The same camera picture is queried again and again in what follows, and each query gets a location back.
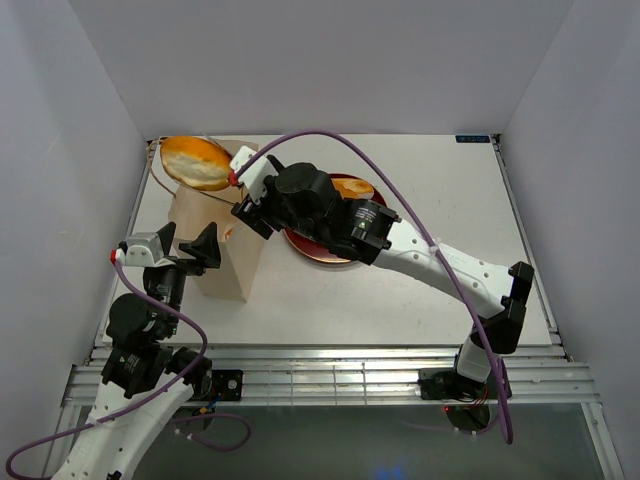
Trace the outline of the large round orange bun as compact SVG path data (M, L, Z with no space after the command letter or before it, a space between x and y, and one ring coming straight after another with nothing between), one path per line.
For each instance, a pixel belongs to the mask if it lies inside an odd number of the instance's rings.
M166 174L200 191L219 191L230 185L231 155L218 145L194 137L187 148L170 149L160 145L160 158Z

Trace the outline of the metal serving tongs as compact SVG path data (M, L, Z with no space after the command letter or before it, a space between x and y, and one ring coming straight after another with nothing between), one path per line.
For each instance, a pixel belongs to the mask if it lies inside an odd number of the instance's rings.
M202 135L202 136L198 136L197 138L204 139L204 140L208 141L209 143L212 143L212 144L214 144L214 145L218 145L220 148L223 148L222 146L220 146L220 145L218 144L218 142L214 139L214 137L211 137L210 135ZM183 182L177 182L177 183L178 183L179 185L183 186L184 188L187 188L187 189L189 189L189 190L191 190L191 191L193 191L193 192L195 192L195 193L197 193L197 194L200 194L200 195L206 196L206 197L208 197L208 198L210 198L210 199L214 199L214 200L216 200L216 201L219 201L219 202L225 203L225 204L230 205L230 206L233 206L235 203L238 203L238 202L239 202L238 200L233 200L233 199L232 199L232 200L228 200L228 199L225 199L225 198L219 197L219 196L217 196L217 195L213 195L213 194L207 193L206 191L200 191L200 190L197 190L197 189L192 188L190 185L185 184L185 183L183 183Z

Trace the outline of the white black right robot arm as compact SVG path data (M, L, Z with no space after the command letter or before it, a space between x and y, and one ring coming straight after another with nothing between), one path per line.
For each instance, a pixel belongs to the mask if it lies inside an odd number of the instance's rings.
M275 161L248 181L233 215L263 238L289 229L350 261L395 271L456 299L467 298L479 318L450 371L424 380L433 398L474 397L487 384L489 353L516 350L534 269L525 262L491 264L424 235L371 199L345 198L330 176L310 163Z

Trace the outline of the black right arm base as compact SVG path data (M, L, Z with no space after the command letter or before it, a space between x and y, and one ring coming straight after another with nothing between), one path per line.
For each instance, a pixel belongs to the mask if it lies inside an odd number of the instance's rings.
M454 400L477 403L480 400L497 400L498 384L490 373L486 380L476 381L459 375L455 369L437 370L423 368L418 371L417 384L422 400Z

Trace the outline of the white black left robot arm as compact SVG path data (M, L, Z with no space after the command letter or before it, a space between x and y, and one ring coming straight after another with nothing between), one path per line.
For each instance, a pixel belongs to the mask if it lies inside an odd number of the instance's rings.
M137 233L111 254L117 274L142 271L143 286L131 287L109 310L112 348L85 430L80 432L57 479L130 479L144 454L178 408L205 397L212 387L211 362L202 351L174 350L164 340L177 332L187 277L221 264L217 226L171 254L173 222Z

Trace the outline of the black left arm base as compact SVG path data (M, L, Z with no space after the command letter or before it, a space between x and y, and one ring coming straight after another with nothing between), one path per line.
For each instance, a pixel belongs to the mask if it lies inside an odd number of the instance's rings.
M236 402L242 399L244 372L239 369L213 369L204 377L196 401Z

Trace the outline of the white paper bag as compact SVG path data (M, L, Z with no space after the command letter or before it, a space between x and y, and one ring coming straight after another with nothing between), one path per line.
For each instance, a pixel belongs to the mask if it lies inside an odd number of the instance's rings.
M167 137L161 137L156 141L155 157L160 163L160 145L164 138ZM254 143L215 140L232 158L243 145L255 151L258 149ZM221 266L219 269L209 269L195 279L201 293L219 299L246 301L252 288L264 239L231 214L234 205L230 206L197 194L173 179L178 184L176 188L168 186L159 177L155 177L154 180L171 196L168 219L176 223L174 246L194 240L209 223L217 224ZM223 190L206 192L239 202L246 196L245 188L231 185ZM229 228L233 228L233 231L228 241L225 241L224 233Z

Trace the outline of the flat toasted white bread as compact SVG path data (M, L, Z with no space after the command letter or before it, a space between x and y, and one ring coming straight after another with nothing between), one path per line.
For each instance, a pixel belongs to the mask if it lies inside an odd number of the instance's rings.
M332 177L331 181L343 199L371 200L375 194L373 186L359 178Z

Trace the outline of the dark red round plate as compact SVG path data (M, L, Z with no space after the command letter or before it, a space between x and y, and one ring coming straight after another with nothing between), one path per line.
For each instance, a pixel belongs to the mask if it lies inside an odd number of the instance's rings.
M329 176L330 178L332 177L359 178L359 177L349 175L349 174L344 174L344 173L330 173ZM381 193L374 186L373 188L375 189L375 194L371 200L377 203L380 203L382 205L386 205L386 201L384 200ZM328 264L328 265L345 265L347 263L350 263L350 260L338 257L336 254L331 253L326 247L323 247L322 245L315 243L309 240L308 238L303 237L302 235L294 232L291 229L286 229L284 231L284 235L288 240L288 242L290 243L290 245L297 252L299 252L301 255L313 261L323 263L323 264Z

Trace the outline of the blue label sticker left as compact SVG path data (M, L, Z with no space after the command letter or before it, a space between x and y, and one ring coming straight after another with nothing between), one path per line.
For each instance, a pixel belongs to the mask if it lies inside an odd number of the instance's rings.
M191 145L193 140L194 137L191 136L173 136L164 138L161 145L167 146L170 149L183 149Z

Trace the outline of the blue label sticker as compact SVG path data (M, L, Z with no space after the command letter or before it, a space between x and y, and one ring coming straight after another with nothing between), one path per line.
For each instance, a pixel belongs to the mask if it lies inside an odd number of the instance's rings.
M477 144L490 143L491 139L488 135L456 135L455 140L461 144Z
M193 140L194 137L191 136L173 136L164 138L161 145L167 146L170 149L183 149L191 145Z

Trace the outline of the blue label sticker right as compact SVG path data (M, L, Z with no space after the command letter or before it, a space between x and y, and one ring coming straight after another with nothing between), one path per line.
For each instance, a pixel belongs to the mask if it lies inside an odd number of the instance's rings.
M491 139L488 135L456 135L455 140L461 144L477 144L490 143Z

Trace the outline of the aluminium front frame rail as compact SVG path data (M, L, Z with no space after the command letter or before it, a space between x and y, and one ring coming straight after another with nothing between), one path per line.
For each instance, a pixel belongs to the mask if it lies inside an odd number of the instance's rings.
M418 373L445 370L457 350L439 348L213 348L217 369L243 371L241 405L404 406L420 402ZM600 395L584 362L559 345L525 346L505 360L512 403L592 403Z

